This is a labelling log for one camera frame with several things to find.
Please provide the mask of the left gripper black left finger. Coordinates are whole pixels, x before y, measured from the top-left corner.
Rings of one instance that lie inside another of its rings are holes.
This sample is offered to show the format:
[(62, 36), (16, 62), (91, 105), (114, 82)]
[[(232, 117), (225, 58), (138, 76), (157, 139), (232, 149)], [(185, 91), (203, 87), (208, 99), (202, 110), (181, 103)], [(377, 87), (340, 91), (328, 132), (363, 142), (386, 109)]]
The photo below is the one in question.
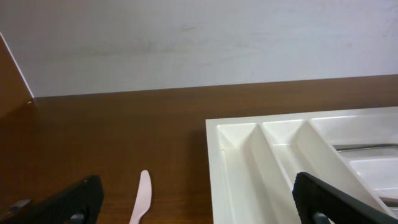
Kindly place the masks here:
[(99, 175), (57, 192), (9, 217), (9, 223), (89, 223), (95, 224), (101, 211), (104, 191)]

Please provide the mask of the steel fork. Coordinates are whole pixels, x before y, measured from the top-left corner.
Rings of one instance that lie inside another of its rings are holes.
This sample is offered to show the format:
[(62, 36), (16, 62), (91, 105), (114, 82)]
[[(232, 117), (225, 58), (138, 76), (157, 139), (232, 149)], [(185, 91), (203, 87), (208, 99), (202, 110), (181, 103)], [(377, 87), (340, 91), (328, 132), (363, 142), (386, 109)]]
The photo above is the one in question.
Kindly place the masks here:
[(374, 149), (380, 147), (397, 147), (397, 143), (379, 143), (379, 144), (340, 144), (333, 145), (337, 151), (357, 151), (363, 149)]

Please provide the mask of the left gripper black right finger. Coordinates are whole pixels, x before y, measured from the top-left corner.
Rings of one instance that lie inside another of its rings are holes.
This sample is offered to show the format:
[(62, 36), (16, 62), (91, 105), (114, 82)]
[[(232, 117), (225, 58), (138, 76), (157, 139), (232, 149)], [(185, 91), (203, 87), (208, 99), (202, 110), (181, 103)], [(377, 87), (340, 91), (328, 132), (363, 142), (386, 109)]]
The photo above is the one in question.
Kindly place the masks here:
[(307, 172), (296, 175), (292, 195), (303, 224), (397, 224), (396, 218)]

